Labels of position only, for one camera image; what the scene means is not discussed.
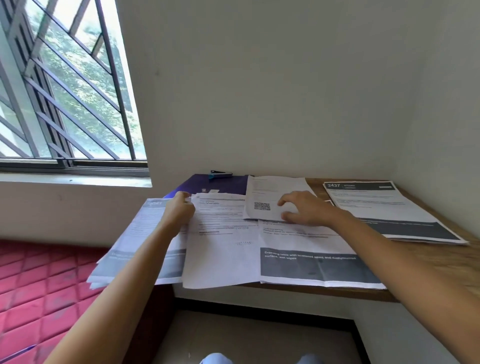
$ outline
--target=printed document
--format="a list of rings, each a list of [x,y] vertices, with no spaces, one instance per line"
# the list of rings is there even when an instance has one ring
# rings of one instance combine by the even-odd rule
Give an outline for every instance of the printed document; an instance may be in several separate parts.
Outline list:
[[[333,230],[276,221],[258,224],[261,282],[385,289]]]
[[[305,178],[248,176],[243,218],[282,221],[282,212],[298,212],[291,202],[283,206],[277,205],[283,194],[289,194],[292,191],[310,191],[315,194]]]
[[[245,195],[196,194],[183,269],[185,288],[230,286],[259,280],[258,223],[244,220]]]
[[[169,200],[169,198],[149,198],[145,201],[127,229],[108,253],[98,261],[98,265],[87,280],[87,282],[92,283],[92,289],[102,287],[113,281],[160,222]],[[171,241],[155,284],[181,282],[186,243],[187,227],[184,226]]]
[[[326,182],[336,206],[350,211],[387,238],[466,244],[427,211],[404,197],[392,181]]]

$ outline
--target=quilted pattern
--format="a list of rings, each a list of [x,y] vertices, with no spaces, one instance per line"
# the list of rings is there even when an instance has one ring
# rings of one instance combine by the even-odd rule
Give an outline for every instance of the quilted pattern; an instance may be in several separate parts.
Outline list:
[[[0,240],[0,361],[41,364],[102,289],[86,279],[105,249]]]

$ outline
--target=window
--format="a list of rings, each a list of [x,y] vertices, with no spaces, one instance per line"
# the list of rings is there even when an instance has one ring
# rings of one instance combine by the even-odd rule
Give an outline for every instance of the window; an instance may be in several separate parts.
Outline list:
[[[0,0],[0,21],[0,170],[147,173],[115,0]]]

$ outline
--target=wooden table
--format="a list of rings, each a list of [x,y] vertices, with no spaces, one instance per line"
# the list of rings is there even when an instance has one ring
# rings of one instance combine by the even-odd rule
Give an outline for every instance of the wooden table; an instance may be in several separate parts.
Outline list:
[[[315,194],[325,200],[330,199],[324,189],[324,182],[337,181],[366,181],[359,179],[323,179],[307,178],[307,183],[313,189]],[[415,202],[423,209],[430,212],[443,224],[456,232],[462,238],[470,242],[470,245],[452,245],[452,244],[432,244],[415,242],[395,242],[408,248],[415,256],[421,260],[430,263],[436,269],[441,270],[460,284],[464,285],[469,291],[480,297],[480,240],[473,234],[459,227],[455,223],[444,218],[434,211],[431,207],[423,203],[418,198],[410,195],[402,188],[398,188],[406,198]],[[348,298],[359,298],[364,300],[397,302],[397,299],[387,290],[373,290],[361,288],[325,288],[315,286],[289,286],[281,284],[267,283],[249,283],[244,286],[255,288],[267,288],[282,291],[302,292],[323,294],[329,296],[339,296]]]

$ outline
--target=floor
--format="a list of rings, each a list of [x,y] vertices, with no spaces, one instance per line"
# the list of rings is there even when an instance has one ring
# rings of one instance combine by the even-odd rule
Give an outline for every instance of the floor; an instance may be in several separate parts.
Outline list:
[[[153,364],[199,364],[221,352],[235,364],[295,364],[315,353],[324,364],[361,364],[349,332],[178,311]]]

